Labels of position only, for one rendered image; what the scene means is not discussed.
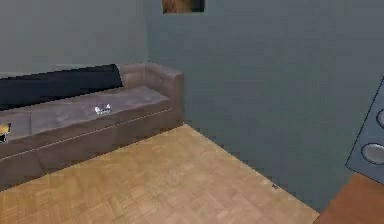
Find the small silver object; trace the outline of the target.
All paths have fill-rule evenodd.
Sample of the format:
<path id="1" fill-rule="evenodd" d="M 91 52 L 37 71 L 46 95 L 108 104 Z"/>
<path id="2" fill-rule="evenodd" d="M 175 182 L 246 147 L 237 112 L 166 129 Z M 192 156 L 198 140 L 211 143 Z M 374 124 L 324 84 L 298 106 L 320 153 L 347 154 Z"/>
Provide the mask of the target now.
<path id="1" fill-rule="evenodd" d="M 100 107 L 96 106 L 96 107 L 94 107 L 94 110 L 95 110 L 96 114 L 98 114 L 98 115 L 102 115 L 102 114 L 105 114 L 105 113 L 110 113 L 111 105 L 107 104 L 103 108 L 100 108 Z"/>

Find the brown sofa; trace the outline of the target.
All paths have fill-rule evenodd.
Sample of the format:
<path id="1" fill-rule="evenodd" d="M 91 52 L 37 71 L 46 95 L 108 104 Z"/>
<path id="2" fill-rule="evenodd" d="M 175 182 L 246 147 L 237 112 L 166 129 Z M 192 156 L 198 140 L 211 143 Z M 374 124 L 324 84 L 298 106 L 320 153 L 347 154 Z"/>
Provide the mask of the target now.
<path id="1" fill-rule="evenodd" d="M 182 72 L 117 67 L 122 87 L 0 111 L 0 124 L 11 124 L 0 143 L 0 192 L 183 124 Z M 110 113 L 96 114 L 107 104 Z"/>

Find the black sofa cushion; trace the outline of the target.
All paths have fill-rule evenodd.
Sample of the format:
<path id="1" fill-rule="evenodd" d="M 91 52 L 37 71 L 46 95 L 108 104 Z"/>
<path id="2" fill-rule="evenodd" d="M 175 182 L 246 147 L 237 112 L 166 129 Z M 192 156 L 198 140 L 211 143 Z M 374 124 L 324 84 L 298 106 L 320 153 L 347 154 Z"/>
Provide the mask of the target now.
<path id="1" fill-rule="evenodd" d="M 0 111 L 122 86 L 116 64 L 0 78 Z"/>

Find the yellow and black object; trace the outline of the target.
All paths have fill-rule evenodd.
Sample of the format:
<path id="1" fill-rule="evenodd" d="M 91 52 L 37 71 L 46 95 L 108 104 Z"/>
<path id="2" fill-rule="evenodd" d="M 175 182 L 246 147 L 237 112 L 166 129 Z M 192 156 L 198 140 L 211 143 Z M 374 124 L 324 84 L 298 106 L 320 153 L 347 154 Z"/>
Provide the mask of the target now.
<path id="1" fill-rule="evenodd" d="M 7 135 L 11 132 L 11 124 L 0 124 L 0 143 L 7 141 Z"/>

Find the framed orange wall picture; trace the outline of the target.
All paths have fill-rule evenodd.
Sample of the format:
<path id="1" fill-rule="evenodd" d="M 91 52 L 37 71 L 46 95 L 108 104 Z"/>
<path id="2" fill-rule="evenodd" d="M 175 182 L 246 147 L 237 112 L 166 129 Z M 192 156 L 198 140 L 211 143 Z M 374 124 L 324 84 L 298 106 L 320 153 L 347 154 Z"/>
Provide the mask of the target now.
<path id="1" fill-rule="evenodd" d="M 205 0 L 162 0 L 163 13 L 203 12 Z"/>

